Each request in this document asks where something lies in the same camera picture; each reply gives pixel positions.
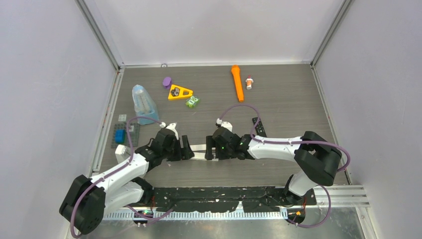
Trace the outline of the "black remote control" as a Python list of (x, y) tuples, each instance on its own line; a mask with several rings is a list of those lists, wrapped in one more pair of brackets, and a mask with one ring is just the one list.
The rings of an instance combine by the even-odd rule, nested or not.
[(262, 121), (261, 120), (258, 120), (258, 117), (254, 117), (254, 118), (252, 118), (252, 122), (253, 122), (254, 125), (257, 124), (255, 126), (255, 132), (256, 132), (256, 134), (258, 136), (261, 136), (261, 137), (267, 137), (267, 134), (266, 134), (266, 131), (264, 129), (264, 126), (263, 126)]

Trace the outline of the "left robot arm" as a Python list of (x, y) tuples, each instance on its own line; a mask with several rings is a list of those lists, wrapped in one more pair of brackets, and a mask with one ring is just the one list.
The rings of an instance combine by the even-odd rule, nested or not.
[(82, 234), (91, 233), (103, 217), (134, 203), (149, 205), (154, 187), (144, 176), (163, 160), (181, 161), (194, 156), (188, 137), (175, 129), (160, 129), (147, 145), (137, 148), (132, 156), (102, 174), (76, 177), (70, 186), (59, 214)]

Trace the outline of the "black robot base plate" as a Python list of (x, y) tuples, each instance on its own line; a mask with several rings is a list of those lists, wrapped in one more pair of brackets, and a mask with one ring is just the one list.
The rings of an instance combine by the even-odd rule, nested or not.
[(145, 205), (160, 212), (233, 212), (238, 205), (247, 213), (276, 212), (280, 207), (314, 206), (314, 190), (308, 191), (295, 204), (284, 195), (283, 187), (156, 187), (154, 195)]

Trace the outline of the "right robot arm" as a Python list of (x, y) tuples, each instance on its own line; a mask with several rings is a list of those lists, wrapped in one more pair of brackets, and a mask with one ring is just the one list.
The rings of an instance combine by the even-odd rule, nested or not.
[(284, 189), (285, 200), (293, 205), (313, 187), (333, 185), (342, 157), (334, 144), (313, 131), (294, 138), (267, 138), (239, 136), (221, 126), (207, 137), (207, 146), (216, 149), (217, 159), (273, 158), (297, 163), (300, 171), (289, 178)]

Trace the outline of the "white rectangular thermometer device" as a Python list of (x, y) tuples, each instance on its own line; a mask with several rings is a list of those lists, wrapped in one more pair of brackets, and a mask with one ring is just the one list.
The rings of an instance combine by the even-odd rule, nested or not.
[(191, 160), (214, 161), (214, 162), (218, 161), (218, 158), (216, 157), (215, 147), (211, 148), (210, 153), (207, 153), (206, 144), (191, 145), (191, 150), (194, 153), (194, 156), (191, 158)]

